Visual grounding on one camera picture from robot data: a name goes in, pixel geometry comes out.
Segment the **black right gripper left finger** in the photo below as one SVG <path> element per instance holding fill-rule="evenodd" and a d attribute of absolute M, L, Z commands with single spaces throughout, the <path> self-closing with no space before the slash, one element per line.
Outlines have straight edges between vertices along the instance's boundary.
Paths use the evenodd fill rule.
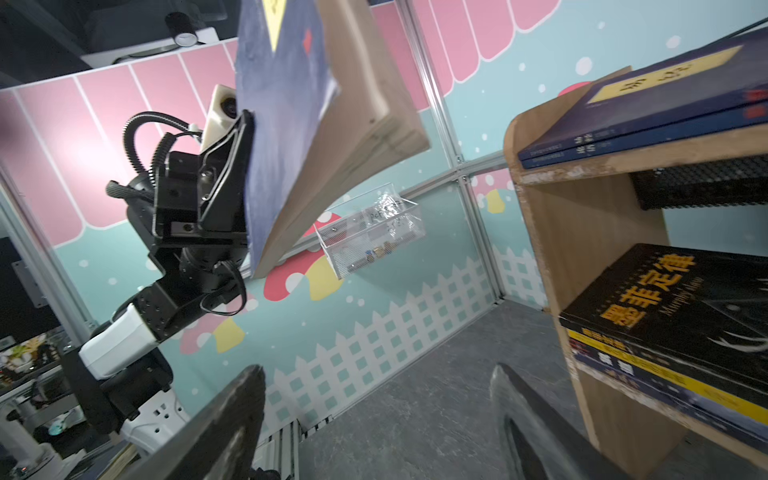
<path fill-rule="evenodd" d="M 197 415 L 188 418 L 171 390 L 154 395 L 121 435 L 144 456 L 124 479 L 264 479 L 253 465 L 264 421 L 266 376 L 246 367 Z"/>

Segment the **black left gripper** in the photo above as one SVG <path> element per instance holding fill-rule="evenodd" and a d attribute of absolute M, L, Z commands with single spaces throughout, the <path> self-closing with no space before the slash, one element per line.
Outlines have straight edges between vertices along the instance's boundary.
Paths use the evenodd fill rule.
<path fill-rule="evenodd" d="M 255 120 L 243 110 L 200 155 L 160 149 L 153 197 L 133 200 L 129 219 L 163 282 L 236 282 L 248 248 L 244 191 Z"/>

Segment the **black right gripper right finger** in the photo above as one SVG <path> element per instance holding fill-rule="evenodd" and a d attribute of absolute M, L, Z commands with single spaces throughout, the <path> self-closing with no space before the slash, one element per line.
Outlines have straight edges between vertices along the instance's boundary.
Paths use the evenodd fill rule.
<path fill-rule="evenodd" d="M 490 398 L 510 479 L 627 479 L 510 366 L 492 372 Z"/>

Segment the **navy book yellow label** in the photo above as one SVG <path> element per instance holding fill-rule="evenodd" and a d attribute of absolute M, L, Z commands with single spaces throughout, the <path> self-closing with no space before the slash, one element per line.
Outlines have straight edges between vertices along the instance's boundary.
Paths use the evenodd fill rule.
<path fill-rule="evenodd" d="M 756 29 L 593 85 L 519 161 L 767 101 L 767 31 Z"/>
<path fill-rule="evenodd" d="M 251 274 L 263 278 L 336 200 L 430 142 L 367 2 L 245 1 L 237 44 L 237 106 L 255 122 Z"/>

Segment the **dark wolf cover book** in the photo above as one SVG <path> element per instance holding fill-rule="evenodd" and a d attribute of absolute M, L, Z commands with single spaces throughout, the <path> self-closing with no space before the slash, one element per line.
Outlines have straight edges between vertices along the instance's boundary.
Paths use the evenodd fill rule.
<path fill-rule="evenodd" d="M 759 451 L 767 452 L 767 427 L 747 418 L 735 411 L 725 408 L 709 399 L 681 387 L 674 386 L 666 380 L 657 379 L 652 374 L 634 375 L 619 367 L 620 362 L 610 355 L 574 353 L 574 358 L 611 377 L 622 384 L 631 387 L 655 400 L 658 400 L 675 410 L 701 421 L 716 430 L 739 440 Z"/>

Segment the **black book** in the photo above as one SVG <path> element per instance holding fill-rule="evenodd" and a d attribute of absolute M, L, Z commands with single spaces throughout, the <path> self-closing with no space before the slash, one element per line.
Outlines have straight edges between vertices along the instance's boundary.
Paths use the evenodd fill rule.
<path fill-rule="evenodd" d="M 587 329 L 757 391 L 767 389 L 767 259 L 636 244 L 561 313 Z"/>

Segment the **yellow cover book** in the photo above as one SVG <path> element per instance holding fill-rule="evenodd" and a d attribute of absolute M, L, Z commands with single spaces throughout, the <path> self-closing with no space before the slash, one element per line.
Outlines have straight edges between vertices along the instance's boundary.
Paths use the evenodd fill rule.
<path fill-rule="evenodd" d="M 622 375 L 649 380 L 655 386 L 666 388 L 671 393 L 690 393 L 696 399 L 704 398 L 726 410 L 750 418 L 757 424 L 767 425 L 767 409 L 760 404 L 743 399 L 725 390 L 708 385 L 697 379 L 675 372 L 665 366 L 657 365 L 646 359 L 618 349 L 593 336 L 584 335 L 567 329 L 570 340 L 579 346 L 589 346 L 597 352 L 598 362 L 616 369 Z"/>

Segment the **blue book small yellow label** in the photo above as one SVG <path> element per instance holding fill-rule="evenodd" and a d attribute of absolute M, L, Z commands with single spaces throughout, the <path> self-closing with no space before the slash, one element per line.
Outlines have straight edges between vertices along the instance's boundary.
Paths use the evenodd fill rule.
<path fill-rule="evenodd" d="M 661 143 L 685 140 L 723 131 L 765 124 L 767 101 L 732 108 L 699 116 L 682 122 L 655 127 L 636 133 L 584 144 L 538 158 L 520 160 L 525 170 L 596 156 L 619 153 L 626 150 L 649 147 Z"/>

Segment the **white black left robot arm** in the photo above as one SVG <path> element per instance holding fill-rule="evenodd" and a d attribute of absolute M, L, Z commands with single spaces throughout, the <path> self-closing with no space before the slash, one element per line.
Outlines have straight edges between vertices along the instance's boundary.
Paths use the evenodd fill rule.
<path fill-rule="evenodd" d="M 190 124 L 159 112 L 131 117 L 123 147 L 135 178 L 110 182 L 160 277 L 118 306 L 111 320 L 61 359 L 87 421 L 143 455 L 162 448 L 189 421 L 161 344 L 206 315 L 245 303 L 248 254 L 243 194 L 256 123 L 242 112 L 199 154 L 179 152 Z"/>

